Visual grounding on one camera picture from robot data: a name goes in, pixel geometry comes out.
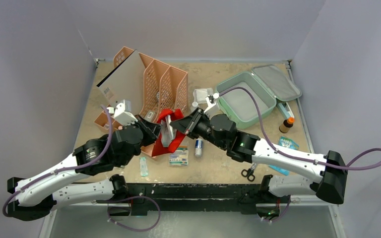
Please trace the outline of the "red first aid pouch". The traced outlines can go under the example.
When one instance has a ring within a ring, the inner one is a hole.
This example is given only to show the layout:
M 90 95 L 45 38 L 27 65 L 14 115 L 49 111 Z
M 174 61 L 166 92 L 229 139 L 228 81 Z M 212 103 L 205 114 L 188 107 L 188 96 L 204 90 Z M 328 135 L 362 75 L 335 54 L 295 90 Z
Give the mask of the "red first aid pouch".
M 183 113 L 180 109 L 163 109 L 158 117 L 157 123 L 161 125 L 161 130 L 156 140 L 151 156 L 174 153 L 180 146 L 185 135 L 174 129 L 170 123 L 182 119 Z

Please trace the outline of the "teal printed plaster packet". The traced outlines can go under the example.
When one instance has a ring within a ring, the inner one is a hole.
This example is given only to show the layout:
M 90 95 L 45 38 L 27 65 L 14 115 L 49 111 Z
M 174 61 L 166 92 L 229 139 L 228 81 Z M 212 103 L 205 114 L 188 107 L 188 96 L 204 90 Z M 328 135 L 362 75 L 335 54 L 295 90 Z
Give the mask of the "teal printed plaster packet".
M 148 176 L 148 166 L 147 166 L 147 162 L 146 162 L 145 157 L 139 158 L 139 166 L 140 166 L 141 177 L 147 177 Z

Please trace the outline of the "alcohol wipes bag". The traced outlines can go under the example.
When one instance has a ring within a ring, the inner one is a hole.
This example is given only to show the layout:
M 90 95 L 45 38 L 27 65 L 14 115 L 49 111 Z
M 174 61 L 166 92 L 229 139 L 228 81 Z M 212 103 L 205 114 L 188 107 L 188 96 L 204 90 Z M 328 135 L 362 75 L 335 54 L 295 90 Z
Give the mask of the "alcohol wipes bag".
M 171 116 L 167 115 L 164 117 L 164 119 L 161 120 L 161 131 L 160 131 L 160 139 L 161 144 L 164 148 L 167 148 L 170 146 L 170 144 L 174 141 L 176 138 L 176 131 L 170 126 L 171 122 Z

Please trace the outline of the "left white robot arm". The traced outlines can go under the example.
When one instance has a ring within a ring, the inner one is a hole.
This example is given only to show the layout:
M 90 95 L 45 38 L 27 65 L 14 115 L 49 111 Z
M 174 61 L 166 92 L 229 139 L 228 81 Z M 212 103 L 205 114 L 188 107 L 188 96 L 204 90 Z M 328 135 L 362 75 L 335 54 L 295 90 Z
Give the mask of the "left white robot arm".
M 78 181 L 126 166 L 141 153 L 142 146 L 154 143 L 161 126 L 137 116 L 137 121 L 112 130 L 79 146 L 57 165 L 31 178 L 12 177 L 7 180 L 11 197 L 2 212 L 6 217 L 33 221 L 63 206 L 86 201 L 121 203 L 127 199 L 124 176 L 79 184 Z

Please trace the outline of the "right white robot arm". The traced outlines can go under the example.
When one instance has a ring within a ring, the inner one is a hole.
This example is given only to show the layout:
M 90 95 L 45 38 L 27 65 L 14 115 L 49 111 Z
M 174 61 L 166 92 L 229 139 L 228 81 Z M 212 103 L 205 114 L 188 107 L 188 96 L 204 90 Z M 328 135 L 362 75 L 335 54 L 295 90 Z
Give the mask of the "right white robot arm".
M 258 189 L 263 201 L 293 194 L 314 194 L 331 204 L 344 202 L 348 172 L 338 152 L 312 154 L 269 145 L 266 139 L 238 130 L 225 114 L 209 118 L 202 109 L 170 122 L 170 126 L 189 138 L 203 138 L 237 162 L 272 165 L 294 172 L 287 178 L 265 176 Z

